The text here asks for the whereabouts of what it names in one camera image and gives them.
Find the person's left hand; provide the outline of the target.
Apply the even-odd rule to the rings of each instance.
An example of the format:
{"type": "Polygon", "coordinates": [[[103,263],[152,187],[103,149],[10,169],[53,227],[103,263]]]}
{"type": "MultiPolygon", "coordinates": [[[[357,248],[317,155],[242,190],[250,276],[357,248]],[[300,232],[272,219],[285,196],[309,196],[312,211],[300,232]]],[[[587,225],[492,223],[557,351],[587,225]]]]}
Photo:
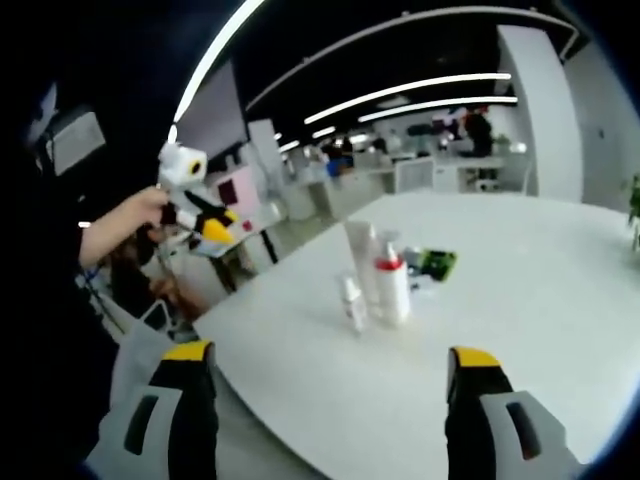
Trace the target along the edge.
{"type": "Polygon", "coordinates": [[[124,202],[124,219],[130,233],[145,225],[158,227],[163,209],[169,204],[168,193],[158,187],[148,187],[124,202]]]}

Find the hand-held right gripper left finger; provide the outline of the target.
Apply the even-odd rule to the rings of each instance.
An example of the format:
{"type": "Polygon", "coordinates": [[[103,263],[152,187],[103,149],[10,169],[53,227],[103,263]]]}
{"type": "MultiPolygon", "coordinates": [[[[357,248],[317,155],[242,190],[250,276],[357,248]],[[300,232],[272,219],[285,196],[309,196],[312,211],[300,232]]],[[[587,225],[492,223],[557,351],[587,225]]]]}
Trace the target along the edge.
{"type": "Polygon", "coordinates": [[[214,343],[173,345],[118,392],[86,459],[97,479],[215,479],[214,343]]]}

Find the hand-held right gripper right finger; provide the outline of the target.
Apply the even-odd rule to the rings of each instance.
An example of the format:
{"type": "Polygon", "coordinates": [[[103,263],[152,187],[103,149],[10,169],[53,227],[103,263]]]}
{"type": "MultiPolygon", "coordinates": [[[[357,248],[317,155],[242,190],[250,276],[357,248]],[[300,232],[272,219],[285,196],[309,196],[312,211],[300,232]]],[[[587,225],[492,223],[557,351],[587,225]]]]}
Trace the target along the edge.
{"type": "Polygon", "coordinates": [[[449,350],[447,377],[450,479],[576,479],[583,465],[564,425],[527,391],[516,391],[490,353],[449,350]]]}

